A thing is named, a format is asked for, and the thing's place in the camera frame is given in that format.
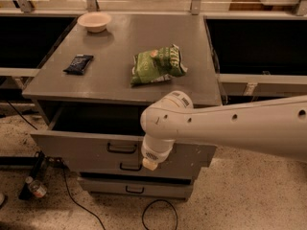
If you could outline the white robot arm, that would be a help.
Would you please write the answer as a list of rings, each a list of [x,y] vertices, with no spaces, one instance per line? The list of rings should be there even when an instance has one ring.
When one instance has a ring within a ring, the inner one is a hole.
[[[155,170],[178,140],[307,161],[307,96],[195,108],[173,91],[141,114],[142,164]]]

